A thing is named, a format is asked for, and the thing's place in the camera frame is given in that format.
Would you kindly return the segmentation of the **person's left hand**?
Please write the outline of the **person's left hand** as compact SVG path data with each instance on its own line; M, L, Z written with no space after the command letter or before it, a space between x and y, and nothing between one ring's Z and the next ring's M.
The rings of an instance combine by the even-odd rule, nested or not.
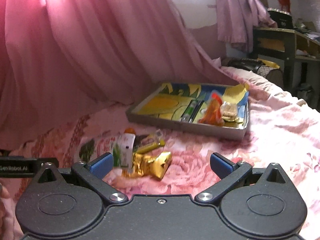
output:
M20 239L23 236L15 216L15 202L1 184L1 239Z

